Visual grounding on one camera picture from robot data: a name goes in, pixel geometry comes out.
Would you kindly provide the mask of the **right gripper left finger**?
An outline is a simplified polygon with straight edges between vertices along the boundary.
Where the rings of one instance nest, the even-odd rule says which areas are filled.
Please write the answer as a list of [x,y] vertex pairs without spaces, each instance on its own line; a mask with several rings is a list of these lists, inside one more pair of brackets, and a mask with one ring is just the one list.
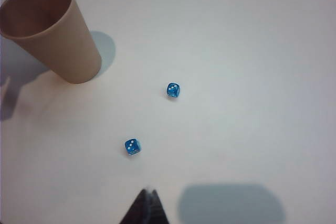
[[146,189],[142,189],[122,218],[120,224],[145,224],[149,222],[149,219],[150,195]]

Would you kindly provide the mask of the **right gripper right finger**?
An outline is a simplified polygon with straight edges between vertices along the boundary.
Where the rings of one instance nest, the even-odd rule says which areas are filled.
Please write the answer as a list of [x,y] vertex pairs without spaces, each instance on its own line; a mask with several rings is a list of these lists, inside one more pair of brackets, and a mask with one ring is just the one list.
[[151,192],[150,200],[150,224],[169,224],[162,203],[156,190]]

